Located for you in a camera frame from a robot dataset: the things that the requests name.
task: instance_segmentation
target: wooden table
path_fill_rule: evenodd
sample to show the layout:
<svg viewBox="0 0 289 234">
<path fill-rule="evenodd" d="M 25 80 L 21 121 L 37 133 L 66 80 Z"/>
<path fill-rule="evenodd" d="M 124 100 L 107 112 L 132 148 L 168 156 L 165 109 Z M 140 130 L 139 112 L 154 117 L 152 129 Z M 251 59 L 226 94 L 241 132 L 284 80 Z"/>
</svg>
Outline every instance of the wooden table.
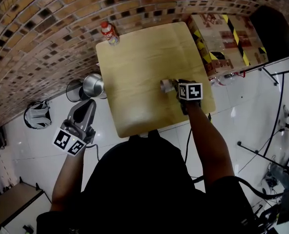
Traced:
<svg viewBox="0 0 289 234">
<path fill-rule="evenodd" d="M 155 26 L 120 36 L 120 43 L 97 44 L 105 91 L 119 137 L 159 129 L 188 119 L 176 92 L 164 94 L 162 79 L 203 83 L 202 110 L 215 103 L 201 57 L 184 22 Z"/>
</svg>

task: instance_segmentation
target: cylindrical object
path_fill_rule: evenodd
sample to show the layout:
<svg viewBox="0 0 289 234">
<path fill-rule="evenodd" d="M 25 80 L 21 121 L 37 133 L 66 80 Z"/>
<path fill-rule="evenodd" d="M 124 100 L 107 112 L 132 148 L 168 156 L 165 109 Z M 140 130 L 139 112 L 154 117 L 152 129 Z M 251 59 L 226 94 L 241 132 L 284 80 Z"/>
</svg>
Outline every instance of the cylindrical object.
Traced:
<svg viewBox="0 0 289 234">
<path fill-rule="evenodd" d="M 174 85 L 172 83 L 172 80 L 169 80 L 169 79 L 161 80 L 160 81 L 160 86 L 161 86 L 161 91 L 163 93 L 168 93 L 168 92 L 170 92 L 170 91 L 175 89 L 175 87 L 174 87 Z"/>
<path fill-rule="evenodd" d="M 113 26 L 107 21 L 101 23 L 101 33 L 105 36 L 110 45 L 116 45 L 120 42 Z"/>
<path fill-rule="evenodd" d="M 106 98 L 104 83 L 99 74 L 88 75 L 83 82 L 83 90 L 89 97 Z"/>
<path fill-rule="evenodd" d="M 80 80 L 72 80 L 66 87 L 66 97 L 71 102 L 89 99 L 83 91 L 83 83 Z"/>
</svg>

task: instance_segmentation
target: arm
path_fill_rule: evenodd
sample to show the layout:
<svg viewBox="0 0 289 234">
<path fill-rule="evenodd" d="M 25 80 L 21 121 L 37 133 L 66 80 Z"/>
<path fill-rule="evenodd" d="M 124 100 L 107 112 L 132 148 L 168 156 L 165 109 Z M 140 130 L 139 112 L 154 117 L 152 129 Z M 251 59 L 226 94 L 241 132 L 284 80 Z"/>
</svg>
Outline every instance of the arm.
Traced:
<svg viewBox="0 0 289 234">
<path fill-rule="evenodd" d="M 209 122 L 198 103 L 186 102 L 186 108 L 206 187 L 222 177 L 234 176 L 228 147 L 221 134 Z"/>
<path fill-rule="evenodd" d="M 67 155 L 53 189 L 50 211 L 63 211 L 81 193 L 84 153 Z"/>
</svg>

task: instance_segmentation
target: metal cup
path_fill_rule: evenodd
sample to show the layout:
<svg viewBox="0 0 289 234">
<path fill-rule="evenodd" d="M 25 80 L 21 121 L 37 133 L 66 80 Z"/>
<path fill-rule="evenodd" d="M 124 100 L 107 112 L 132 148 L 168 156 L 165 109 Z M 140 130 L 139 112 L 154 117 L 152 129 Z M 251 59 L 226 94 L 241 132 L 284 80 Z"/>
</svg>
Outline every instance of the metal cup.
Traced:
<svg viewBox="0 0 289 234">
<path fill-rule="evenodd" d="M 89 97 L 99 97 L 101 99 L 106 98 L 104 83 L 99 74 L 88 75 L 83 82 L 83 90 Z"/>
</svg>

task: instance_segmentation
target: cardboard box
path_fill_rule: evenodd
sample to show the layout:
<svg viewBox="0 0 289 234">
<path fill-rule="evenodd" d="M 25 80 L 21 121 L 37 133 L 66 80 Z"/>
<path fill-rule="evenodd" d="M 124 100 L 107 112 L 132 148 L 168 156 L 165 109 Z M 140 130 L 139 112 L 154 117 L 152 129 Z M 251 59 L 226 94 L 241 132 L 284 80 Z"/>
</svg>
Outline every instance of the cardboard box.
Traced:
<svg viewBox="0 0 289 234">
<path fill-rule="evenodd" d="M 248 17 L 192 15 L 187 25 L 209 78 L 239 72 L 268 61 Z"/>
</svg>

